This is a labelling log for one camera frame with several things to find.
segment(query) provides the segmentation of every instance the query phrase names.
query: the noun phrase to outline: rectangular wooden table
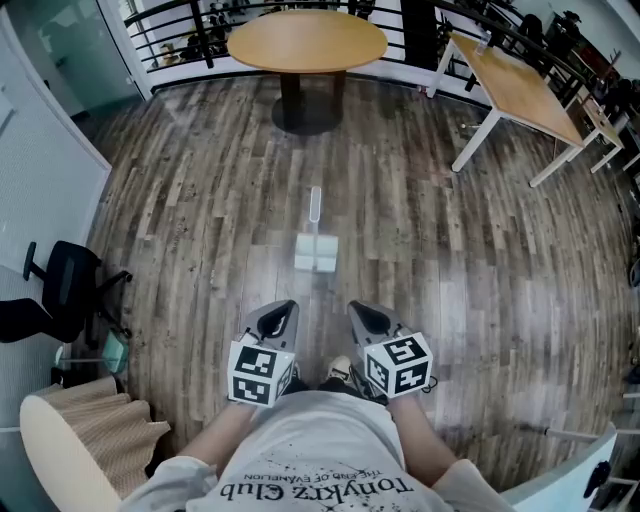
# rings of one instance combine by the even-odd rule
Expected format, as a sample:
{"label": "rectangular wooden table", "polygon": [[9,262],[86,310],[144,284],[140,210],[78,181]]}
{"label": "rectangular wooden table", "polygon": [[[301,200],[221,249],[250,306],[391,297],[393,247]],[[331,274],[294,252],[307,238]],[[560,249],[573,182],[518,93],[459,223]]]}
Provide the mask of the rectangular wooden table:
{"label": "rectangular wooden table", "polygon": [[475,52],[477,45],[473,39],[451,34],[434,81],[427,91],[427,95],[433,98],[453,51],[457,49],[491,102],[491,112],[451,166],[453,171],[462,169],[502,117],[547,133],[574,148],[582,148],[582,137],[573,121],[535,69],[499,48],[487,48],[483,55],[478,55]]}
{"label": "rectangular wooden table", "polygon": [[[586,89],[584,90],[581,89],[581,93],[582,93],[582,98],[585,98],[589,94],[589,92]],[[581,94],[578,93],[578,95],[575,98],[575,101],[582,102],[583,100],[580,99],[580,96]],[[618,137],[618,134],[616,133],[612,124],[609,122],[609,119],[607,119],[607,116],[605,116],[604,113],[601,112],[600,108],[598,107],[596,102],[593,101],[593,99],[590,98],[589,100],[587,100],[587,102],[584,105],[582,105],[582,110],[587,115],[587,117],[591,121],[591,124],[593,124],[593,127],[594,127],[593,131],[590,132],[589,135],[587,135],[586,139],[584,139],[584,142],[583,142],[584,147],[575,148],[575,147],[569,146],[567,149],[565,149],[540,174],[538,174],[535,178],[533,178],[529,182],[529,185],[531,185],[531,187],[533,188],[537,187],[538,185],[540,185],[540,183],[546,180],[551,174],[553,174],[562,164],[573,160],[576,156],[578,156],[578,154],[584,148],[586,148],[589,144],[591,144],[591,142],[593,142],[598,135],[602,135],[602,137],[604,137],[605,140],[613,144],[613,149],[609,151],[597,164],[591,167],[591,173],[594,173],[598,169],[600,169],[600,167],[606,164],[609,160],[611,160],[614,156],[616,156],[621,149],[624,148],[624,144],[622,144],[620,137]]]}

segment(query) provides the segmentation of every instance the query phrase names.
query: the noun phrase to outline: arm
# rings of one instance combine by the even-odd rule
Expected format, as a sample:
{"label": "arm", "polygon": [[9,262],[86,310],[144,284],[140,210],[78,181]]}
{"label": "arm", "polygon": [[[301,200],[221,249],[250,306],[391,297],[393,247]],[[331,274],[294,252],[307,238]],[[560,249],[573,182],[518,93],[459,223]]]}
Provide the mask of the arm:
{"label": "arm", "polygon": [[387,409],[411,476],[459,512],[515,512],[471,462],[456,459],[433,430],[415,394],[391,399]]}
{"label": "arm", "polygon": [[229,404],[177,457],[158,466],[153,477],[125,499],[119,512],[175,512],[217,484],[251,426],[256,408]]}
{"label": "arm", "polygon": [[398,429],[407,472],[433,487],[458,459],[433,430],[415,394],[391,399],[387,409]]}
{"label": "arm", "polygon": [[256,406],[232,403],[200,432],[178,455],[199,459],[208,466],[217,466],[222,474],[251,427]]}

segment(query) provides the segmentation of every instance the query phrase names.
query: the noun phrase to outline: round wooden table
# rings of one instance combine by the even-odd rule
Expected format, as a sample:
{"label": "round wooden table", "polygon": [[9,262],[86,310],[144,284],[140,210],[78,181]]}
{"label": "round wooden table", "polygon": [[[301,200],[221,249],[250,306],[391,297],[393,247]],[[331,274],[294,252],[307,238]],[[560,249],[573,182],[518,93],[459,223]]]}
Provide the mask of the round wooden table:
{"label": "round wooden table", "polygon": [[[387,38],[375,25],[337,11],[299,9],[261,16],[236,29],[229,53],[248,66],[280,73],[275,124],[288,132],[329,131],[342,119],[346,70],[379,59]],[[301,74],[335,75],[333,96],[302,92]]]}

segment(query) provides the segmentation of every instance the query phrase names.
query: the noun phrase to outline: black office chair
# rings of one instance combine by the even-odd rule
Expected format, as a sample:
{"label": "black office chair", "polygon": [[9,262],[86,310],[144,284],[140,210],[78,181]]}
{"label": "black office chair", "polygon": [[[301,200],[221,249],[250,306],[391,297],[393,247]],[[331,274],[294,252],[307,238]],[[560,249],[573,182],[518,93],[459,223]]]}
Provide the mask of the black office chair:
{"label": "black office chair", "polygon": [[122,334],[131,331],[111,316],[102,303],[105,293],[123,279],[133,276],[123,270],[96,286],[96,269],[102,262],[89,249],[69,242],[56,242],[51,251],[47,271],[33,262],[36,243],[31,242],[22,277],[31,273],[42,279],[42,305],[33,299],[0,301],[0,342],[11,343],[39,332],[63,343],[75,341],[86,327],[86,343],[96,348],[92,339],[93,315],[103,317]]}

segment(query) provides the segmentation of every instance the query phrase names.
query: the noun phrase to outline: table pedestal base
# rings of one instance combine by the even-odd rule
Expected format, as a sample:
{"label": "table pedestal base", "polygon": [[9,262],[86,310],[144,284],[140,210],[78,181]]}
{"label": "table pedestal base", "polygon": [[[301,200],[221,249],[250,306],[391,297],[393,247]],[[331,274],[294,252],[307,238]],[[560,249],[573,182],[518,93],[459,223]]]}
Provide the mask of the table pedestal base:
{"label": "table pedestal base", "polygon": [[302,91],[300,75],[282,73],[282,97],[273,106],[274,124],[295,135],[318,135],[336,128],[342,121],[342,95],[346,72],[335,73],[333,95]]}

